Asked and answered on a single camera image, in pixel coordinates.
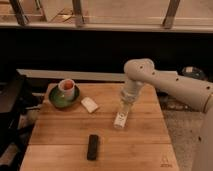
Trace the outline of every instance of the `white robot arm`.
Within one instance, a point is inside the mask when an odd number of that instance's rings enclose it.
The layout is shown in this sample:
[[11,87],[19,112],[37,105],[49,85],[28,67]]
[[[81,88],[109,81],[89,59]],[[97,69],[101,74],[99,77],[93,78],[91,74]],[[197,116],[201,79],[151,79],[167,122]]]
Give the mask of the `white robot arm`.
[[191,108],[206,113],[192,171],[213,171],[213,84],[155,70],[150,59],[135,59],[124,66],[127,80],[122,100],[133,103],[143,83],[149,83]]

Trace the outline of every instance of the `cup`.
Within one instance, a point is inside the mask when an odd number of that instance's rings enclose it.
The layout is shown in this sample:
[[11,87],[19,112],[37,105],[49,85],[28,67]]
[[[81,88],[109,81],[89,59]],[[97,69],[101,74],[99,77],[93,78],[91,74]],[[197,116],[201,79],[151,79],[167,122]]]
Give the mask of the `cup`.
[[72,100],[75,95],[75,82],[72,79],[64,79],[58,83],[58,89],[66,100]]

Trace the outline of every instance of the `wooden table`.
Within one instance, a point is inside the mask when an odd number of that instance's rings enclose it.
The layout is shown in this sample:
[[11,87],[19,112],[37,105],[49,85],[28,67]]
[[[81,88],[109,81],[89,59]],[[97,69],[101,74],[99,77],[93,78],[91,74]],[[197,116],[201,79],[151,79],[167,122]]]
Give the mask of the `wooden table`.
[[[48,93],[36,121],[21,171],[178,171],[155,89],[142,88],[123,131],[113,127],[122,84],[78,84],[78,101],[54,108]],[[100,108],[89,114],[80,100],[91,97]],[[86,159],[88,137],[98,134],[96,161]]]

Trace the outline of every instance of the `green bowl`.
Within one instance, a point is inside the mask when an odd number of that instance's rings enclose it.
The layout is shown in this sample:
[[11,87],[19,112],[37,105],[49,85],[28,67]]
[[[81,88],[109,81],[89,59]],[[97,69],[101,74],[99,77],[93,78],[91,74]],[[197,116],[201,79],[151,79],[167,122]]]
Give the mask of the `green bowl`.
[[66,108],[73,105],[80,94],[80,90],[75,86],[74,98],[67,100],[64,98],[63,93],[58,89],[58,85],[55,86],[49,93],[49,100],[56,108]]

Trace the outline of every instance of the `black remote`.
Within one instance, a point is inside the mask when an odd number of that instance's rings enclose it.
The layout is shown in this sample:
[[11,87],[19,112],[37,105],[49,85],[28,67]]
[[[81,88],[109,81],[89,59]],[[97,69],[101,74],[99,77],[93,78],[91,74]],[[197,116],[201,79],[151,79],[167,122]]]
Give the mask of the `black remote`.
[[87,151],[87,160],[95,160],[97,158],[97,151],[98,151],[98,135],[90,135],[89,136],[89,144],[88,144],[88,151]]

